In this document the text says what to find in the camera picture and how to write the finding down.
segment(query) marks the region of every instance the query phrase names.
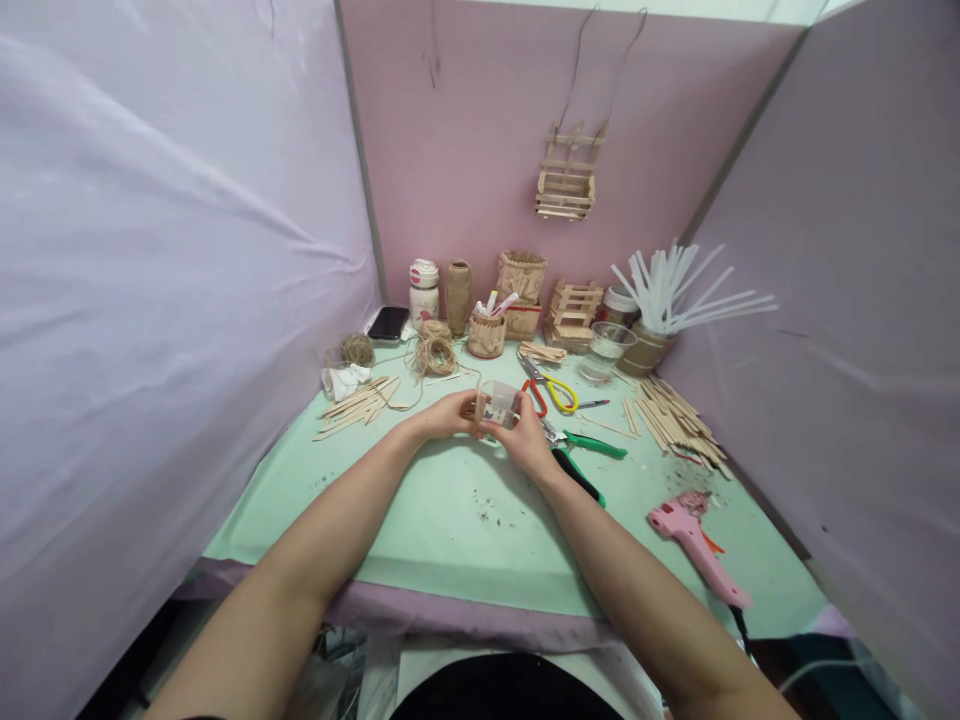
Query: red scissors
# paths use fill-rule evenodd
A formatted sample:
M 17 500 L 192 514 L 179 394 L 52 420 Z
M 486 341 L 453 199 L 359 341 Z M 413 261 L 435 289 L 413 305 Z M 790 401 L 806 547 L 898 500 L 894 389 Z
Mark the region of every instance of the red scissors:
M 520 364 L 523 365 L 523 369 L 527 371 L 527 375 L 530 376 L 530 379 L 527 380 L 523 387 L 520 389 L 520 392 L 526 392 L 527 388 L 533 390 L 533 396 L 537 399 L 537 403 L 540 405 L 540 410 L 537 412 L 537 417 L 542 418 L 547 414 L 547 403 L 543 400 L 543 395 L 540 394 L 540 390 L 537 389 L 537 383 L 542 382 L 547 386 L 547 389 L 550 391 L 550 395 L 553 397 L 553 401 L 557 404 L 562 413 L 573 413 L 577 409 L 577 396 L 574 394 L 567 385 L 564 385 L 559 380 L 554 380 L 553 378 L 546 377 L 540 368 L 537 367 L 537 364 L 532 360 L 526 357 L 520 358 Z M 563 400 L 560 399 L 560 396 L 557 394 L 555 385 L 559 385 L 566 391 L 567 395 L 570 397 L 570 404 L 565 405 Z

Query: wire cutter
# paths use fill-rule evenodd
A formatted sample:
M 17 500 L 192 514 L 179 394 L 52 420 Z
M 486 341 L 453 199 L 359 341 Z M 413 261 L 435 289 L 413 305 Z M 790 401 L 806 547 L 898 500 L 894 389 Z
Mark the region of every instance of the wire cutter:
M 570 447 L 582 447 L 584 450 L 594 450 L 604 455 L 609 455 L 612 458 L 617 458 L 618 460 L 623 458 L 627 451 L 623 448 L 617 448 L 613 445 L 607 445 L 607 443 L 600 440 L 595 440 L 594 438 L 587 437 L 586 435 L 577 435 L 576 433 L 567 432 L 558 432 L 555 427 L 550 423 L 549 420 L 540 418 L 540 424 L 543 425 L 543 431 L 547 436 L 547 442 L 550 443 L 550 452 L 553 454 L 553 457 L 556 459 L 560 467 L 563 468 L 563 471 L 576 480 L 577 484 L 587 491 L 587 494 L 596 500 L 600 507 L 605 508 L 607 506 L 607 499 L 603 497 L 603 493 L 597 490 L 590 481 L 584 476 L 580 471 L 580 468 L 577 467 L 577 464 L 570 457 Z
M 549 375 L 544 375 L 540 372 L 540 366 L 531 360 L 528 357 L 521 357 L 520 364 L 523 365 L 523 369 L 527 371 L 527 375 L 530 376 L 530 379 L 527 380 L 523 387 L 520 389 L 520 392 L 526 392 L 527 388 L 533 390 L 533 396 L 537 399 L 537 402 L 540 404 L 540 411 L 537 413 L 537 417 L 542 418 L 547 414 L 547 404 L 543 401 L 543 395 L 540 394 L 540 391 L 537 389 L 537 383 L 542 382 L 547 386 L 547 390 L 550 391 L 550 396 L 553 398 L 553 401 L 557 404 L 557 407 L 560 409 L 560 412 L 572 414 L 577 411 L 579 402 L 577 401 L 577 394 L 570 389 L 568 385 L 560 382 L 556 378 L 552 378 Z M 570 398 L 570 404 L 567 405 L 560 399 L 560 396 L 557 394 L 557 387 L 563 388 L 563 391 Z

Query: clear plastic cup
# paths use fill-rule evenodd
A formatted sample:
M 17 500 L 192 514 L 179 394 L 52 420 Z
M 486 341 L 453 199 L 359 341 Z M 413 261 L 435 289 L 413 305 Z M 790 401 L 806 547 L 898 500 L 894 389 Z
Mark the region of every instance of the clear plastic cup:
M 616 323 L 594 323 L 590 348 L 580 361 L 580 374 L 593 382 L 607 382 L 617 360 L 636 344 L 637 336 Z
M 520 412 L 520 391 L 498 380 L 489 380 L 480 387 L 477 398 L 476 421 L 503 425 L 510 430 Z

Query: pink wall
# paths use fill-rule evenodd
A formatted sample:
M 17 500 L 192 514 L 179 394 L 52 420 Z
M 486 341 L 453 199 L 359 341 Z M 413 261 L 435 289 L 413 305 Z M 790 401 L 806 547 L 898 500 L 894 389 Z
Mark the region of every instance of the pink wall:
M 436 7 L 434 90 L 424 59 L 432 52 L 428 0 L 343 0 L 392 302 L 407 302 L 416 257 L 443 267 L 464 257 L 477 298 L 486 297 L 503 249 L 544 255 L 549 285 L 561 276 L 612 282 L 611 262 L 683 231 L 800 31 L 650 17 L 622 74 L 595 209 L 576 224 L 542 220 L 533 206 L 585 13 L 457 0 Z M 590 19 L 564 129 L 582 119 L 593 131 L 606 115 L 637 19 Z

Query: smartphone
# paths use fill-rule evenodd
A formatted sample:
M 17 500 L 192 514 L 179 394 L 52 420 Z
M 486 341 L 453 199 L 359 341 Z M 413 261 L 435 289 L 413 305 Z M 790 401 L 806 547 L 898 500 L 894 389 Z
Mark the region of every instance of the smartphone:
M 377 313 L 377 318 L 367 331 L 367 336 L 374 341 L 399 343 L 400 333 L 409 317 L 409 309 L 395 305 L 385 305 Z

